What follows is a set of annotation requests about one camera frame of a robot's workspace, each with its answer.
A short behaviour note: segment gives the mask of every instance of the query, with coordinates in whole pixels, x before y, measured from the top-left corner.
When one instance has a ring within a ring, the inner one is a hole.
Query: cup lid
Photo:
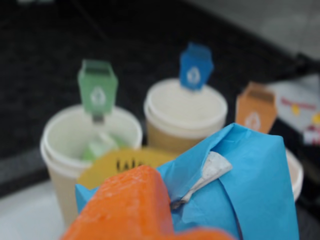
[[[148,91],[146,103],[158,119],[186,129],[202,129],[223,119],[228,111],[225,98],[205,85],[200,91],[189,91],[179,79],[156,83]]]

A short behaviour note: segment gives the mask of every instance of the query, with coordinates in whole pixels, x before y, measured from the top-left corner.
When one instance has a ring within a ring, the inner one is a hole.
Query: paper cup
[[[144,102],[147,143],[182,154],[219,131],[227,112],[225,98],[208,85],[193,92],[181,87],[178,78],[160,81],[149,89]]]
[[[290,172],[294,201],[297,201],[298,197],[300,196],[304,181],[304,169],[299,160],[291,151],[285,149],[285,154]]]
[[[130,147],[142,144],[142,128],[130,112],[114,107],[99,131],[114,134]],[[72,106],[54,115],[44,128],[40,150],[48,168],[64,223],[69,226],[77,217],[75,184],[91,164],[80,160],[90,140],[97,134],[90,115],[81,105]]]

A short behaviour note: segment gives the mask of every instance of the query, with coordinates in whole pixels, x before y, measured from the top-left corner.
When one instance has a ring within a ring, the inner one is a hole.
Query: orange object
[[[267,134],[277,117],[275,95],[264,85],[250,82],[236,100],[235,122]]]
[[[139,166],[105,180],[62,240],[231,240],[219,230],[174,235],[161,175]]]

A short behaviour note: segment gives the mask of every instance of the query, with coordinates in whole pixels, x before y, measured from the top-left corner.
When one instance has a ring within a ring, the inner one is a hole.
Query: dark countertop
[[[53,114],[80,102],[76,76],[83,58],[112,62],[119,79],[116,104],[142,123],[148,88],[178,76],[189,41],[212,49],[215,71],[208,84],[228,102],[227,124],[249,81],[274,81],[297,65],[271,45],[177,0],[110,1],[102,14],[93,14],[103,34],[69,1],[57,2],[22,11],[11,0],[0,3],[0,196],[48,179],[40,137]],[[282,129],[279,124],[275,129]],[[297,213],[301,239],[316,239],[319,223],[300,206]]]

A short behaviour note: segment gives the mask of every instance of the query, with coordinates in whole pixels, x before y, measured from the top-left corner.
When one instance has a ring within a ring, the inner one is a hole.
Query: yellow label
[[[87,189],[100,186],[106,178],[122,173],[140,165],[159,167],[175,159],[177,155],[152,148],[141,149],[124,148],[112,151],[97,159],[92,167],[87,169],[77,179],[77,182]]]

